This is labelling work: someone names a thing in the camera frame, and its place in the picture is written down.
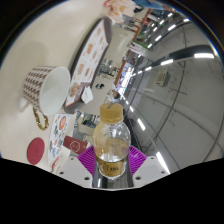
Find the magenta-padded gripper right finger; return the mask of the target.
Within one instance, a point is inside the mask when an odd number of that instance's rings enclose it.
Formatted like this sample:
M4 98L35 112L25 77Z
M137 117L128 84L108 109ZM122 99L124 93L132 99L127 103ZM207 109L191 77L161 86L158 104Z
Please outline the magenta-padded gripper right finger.
M129 147L128 164L135 188L143 187L168 175L156 156L146 156L134 146Z

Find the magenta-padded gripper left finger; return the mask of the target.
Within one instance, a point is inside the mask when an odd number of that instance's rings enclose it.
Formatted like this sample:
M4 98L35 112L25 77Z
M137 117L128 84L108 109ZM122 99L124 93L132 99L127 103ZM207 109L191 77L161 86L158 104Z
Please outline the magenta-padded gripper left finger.
M56 174L84 188L93 187L96 170L94 147L90 146L77 157L70 156L58 169Z

